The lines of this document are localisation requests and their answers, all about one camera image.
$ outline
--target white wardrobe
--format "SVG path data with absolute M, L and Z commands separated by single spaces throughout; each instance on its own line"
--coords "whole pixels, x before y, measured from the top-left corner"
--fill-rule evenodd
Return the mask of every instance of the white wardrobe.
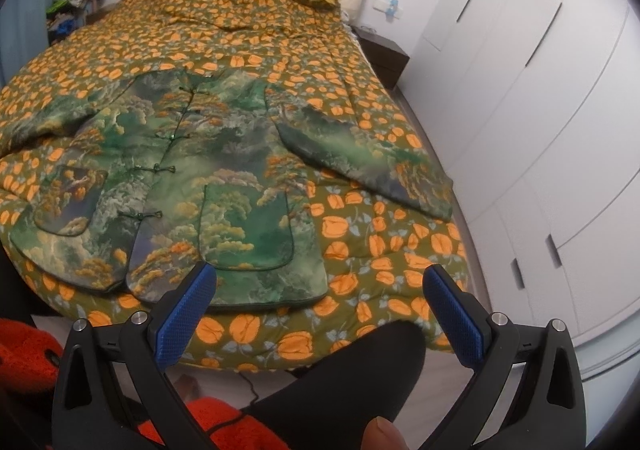
M 400 88 L 453 179 L 494 310 L 561 318 L 576 346 L 640 322 L 627 0 L 440 0 Z M 589 365 L 636 347 L 634 331 Z

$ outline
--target silver screw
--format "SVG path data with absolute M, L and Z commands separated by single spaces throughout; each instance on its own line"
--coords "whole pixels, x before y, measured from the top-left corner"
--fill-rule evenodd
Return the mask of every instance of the silver screw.
M 149 318 L 149 316 L 146 314 L 146 312 L 136 311 L 131 315 L 131 322 L 135 325 L 140 325 L 145 323 L 147 318 Z
M 82 331 L 86 327 L 86 320 L 84 318 L 76 320 L 73 327 L 74 331 Z
M 559 320 L 558 318 L 551 320 L 551 327 L 553 327 L 559 333 L 566 329 L 566 325 L 564 324 L 564 322 L 562 320 Z
M 496 325 L 507 325 L 509 318 L 504 313 L 493 313 L 491 315 L 491 321 Z

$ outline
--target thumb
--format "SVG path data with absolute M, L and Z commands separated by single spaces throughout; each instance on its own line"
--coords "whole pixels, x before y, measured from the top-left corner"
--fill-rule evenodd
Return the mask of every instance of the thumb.
M 369 421 L 360 450 L 409 450 L 400 431 L 383 417 Z

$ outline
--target blue gripper pad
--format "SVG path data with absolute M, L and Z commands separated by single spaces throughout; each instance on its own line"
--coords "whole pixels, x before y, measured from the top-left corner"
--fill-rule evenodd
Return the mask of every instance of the blue gripper pad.
M 469 369 L 479 369 L 484 360 L 484 340 L 478 325 L 456 296 L 462 291 L 443 268 L 432 265 L 424 270 L 422 292 L 460 363 Z
M 154 357 L 160 369 L 178 363 L 215 292 L 216 270 L 210 264 L 201 264 L 199 273 L 156 331 Z

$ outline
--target floor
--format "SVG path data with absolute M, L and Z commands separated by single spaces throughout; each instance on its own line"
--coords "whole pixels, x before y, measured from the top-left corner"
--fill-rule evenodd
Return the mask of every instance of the floor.
M 422 143 L 431 152 L 433 158 L 437 159 L 428 138 L 422 131 L 420 124 L 417 122 L 404 96 L 399 90 L 396 90 L 392 93 L 392 97 L 404 110 L 412 122 L 412 125 L 414 125 L 415 130 L 417 130 L 417 133 L 420 135 Z M 484 278 L 482 277 L 478 256 L 457 202 L 454 202 L 453 218 L 466 246 L 471 276 L 470 290 L 478 297 L 482 305 L 490 310 L 490 302 L 484 284 Z M 39 328 L 51 332 L 64 344 L 66 334 L 70 329 L 70 321 L 61 318 L 45 317 L 37 317 L 35 320 Z M 132 398 L 136 398 L 134 387 L 130 382 L 124 366 L 116 368 L 116 372 L 124 393 Z M 198 390 L 193 391 L 193 396 L 213 396 L 235 407 L 245 406 L 252 399 L 251 391 L 246 382 L 232 371 L 211 372 L 210 370 L 195 367 L 175 366 L 169 369 L 167 375 L 174 383 L 183 375 L 195 378 L 198 382 Z M 453 354 L 428 351 L 420 379 L 395 421 L 396 426 L 404 435 L 410 449 L 417 449 L 425 439 L 428 438 L 459 397 L 460 393 L 462 393 L 471 375 L 472 372 L 462 367 Z M 281 389 L 294 379 L 287 372 L 259 372 L 250 374 L 249 378 L 252 383 L 254 383 L 255 390 L 261 398 Z M 506 387 L 508 390 L 503 394 L 503 397 L 500 398 L 500 401 L 498 401 L 498 405 L 494 409 L 494 413 L 487 423 L 487 426 L 482 431 L 479 440 L 495 433 L 498 429 L 511 397 L 513 397 L 516 380 L 512 380 L 512 382 L 508 384 Z

